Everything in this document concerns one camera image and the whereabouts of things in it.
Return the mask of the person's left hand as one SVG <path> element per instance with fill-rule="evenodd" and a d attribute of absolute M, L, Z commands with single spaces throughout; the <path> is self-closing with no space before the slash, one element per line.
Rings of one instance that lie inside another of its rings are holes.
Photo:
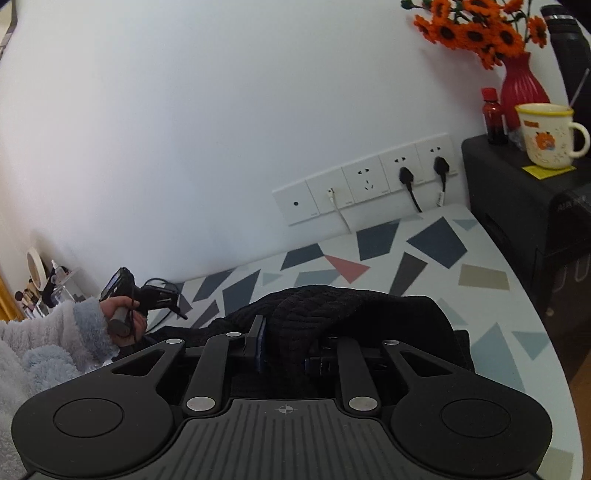
<path fill-rule="evenodd" d="M 107 320 L 111 320 L 115 312 L 120 309 L 131 309 L 137 307 L 139 303 L 127 296 L 109 297 L 99 302 L 100 309 Z"/>

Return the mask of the fluffy grey sleeve forearm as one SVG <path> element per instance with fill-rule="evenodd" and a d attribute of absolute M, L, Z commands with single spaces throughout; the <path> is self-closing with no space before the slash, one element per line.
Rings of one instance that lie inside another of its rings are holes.
<path fill-rule="evenodd" d="M 44 318 L 1 323 L 1 477 L 25 469 L 11 435 L 12 419 L 32 396 L 75 379 L 114 357 L 119 348 L 95 298 L 65 302 Z"/>

